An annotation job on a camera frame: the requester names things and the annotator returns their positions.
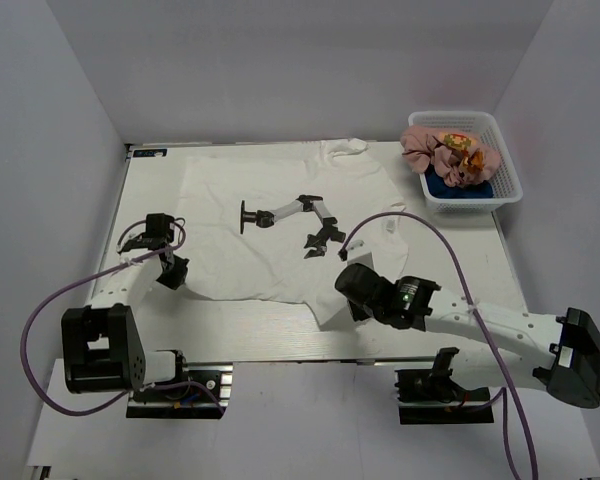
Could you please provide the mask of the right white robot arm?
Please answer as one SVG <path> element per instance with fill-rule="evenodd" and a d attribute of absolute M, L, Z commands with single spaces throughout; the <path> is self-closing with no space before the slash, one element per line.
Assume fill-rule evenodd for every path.
<path fill-rule="evenodd" d="M 434 281 L 406 276 L 391 282 L 362 264 L 347 266 L 335 288 L 356 320 L 483 344 L 474 351 L 440 349 L 432 366 L 410 382 L 418 399 L 458 402 L 482 387 L 514 385 L 578 408 L 600 405 L 600 332 L 583 310 L 557 316 L 472 305 Z"/>

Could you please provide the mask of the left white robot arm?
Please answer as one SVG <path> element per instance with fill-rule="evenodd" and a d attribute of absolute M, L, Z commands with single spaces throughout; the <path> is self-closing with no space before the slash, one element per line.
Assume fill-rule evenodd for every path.
<path fill-rule="evenodd" d="M 184 285 L 188 261 L 175 254 L 185 239 L 183 225 L 173 216 L 149 214 L 144 231 L 122 235 L 120 263 L 105 275 L 104 287 L 81 308 L 61 319 L 65 383 L 75 394 L 139 391 L 157 385 L 168 398 L 179 399 L 191 387 L 176 350 L 147 353 L 135 313 L 156 285 L 176 291 Z"/>

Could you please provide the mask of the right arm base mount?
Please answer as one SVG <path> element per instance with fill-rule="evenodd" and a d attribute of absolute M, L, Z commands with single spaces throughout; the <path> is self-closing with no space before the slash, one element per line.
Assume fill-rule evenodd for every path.
<path fill-rule="evenodd" d="M 395 371 L 401 425 L 492 424 L 493 400 L 488 388 L 467 390 L 452 380 L 452 361 L 460 350 L 441 349 L 426 367 L 400 367 Z"/>

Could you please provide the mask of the pink printed t shirt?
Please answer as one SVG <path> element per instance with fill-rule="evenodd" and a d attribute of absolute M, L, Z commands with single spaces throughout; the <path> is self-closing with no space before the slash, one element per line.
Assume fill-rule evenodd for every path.
<path fill-rule="evenodd" d="M 449 187 L 489 181 L 502 163 L 497 150 L 455 130 L 412 125 L 402 133 L 400 144 L 413 172 L 425 174 L 432 167 Z"/>

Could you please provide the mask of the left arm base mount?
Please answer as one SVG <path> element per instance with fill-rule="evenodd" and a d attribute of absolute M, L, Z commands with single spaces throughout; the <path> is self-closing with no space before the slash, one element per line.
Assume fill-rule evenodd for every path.
<path fill-rule="evenodd" d="M 135 392 L 126 417 L 154 420 L 220 420 L 233 384 L 232 364 L 185 364 L 171 382 Z"/>

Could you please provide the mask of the white t shirt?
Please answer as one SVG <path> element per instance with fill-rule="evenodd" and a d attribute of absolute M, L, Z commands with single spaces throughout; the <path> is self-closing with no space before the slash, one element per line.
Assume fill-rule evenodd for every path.
<path fill-rule="evenodd" d="M 189 261 L 187 288 L 211 300 L 304 304 L 319 326 L 344 312 L 347 302 L 334 288 L 345 266 L 339 244 L 329 243 L 322 256 L 306 255 L 308 235 L 321 227 L 315 213 L 295 213 L 266 229 L 239 225 L 241 207 L 271 211 L 302 194 L 322 197 L 344 233 L 388 212 L 355 238 L 370 249 L 380 275 L 401 277 L 408 245 L 397 214 L 405 204 L 367 149 L 361 140 L 336 140 L 302 157 L 186 157 L 177 214 L 186 221 L 179 252 Z"/>

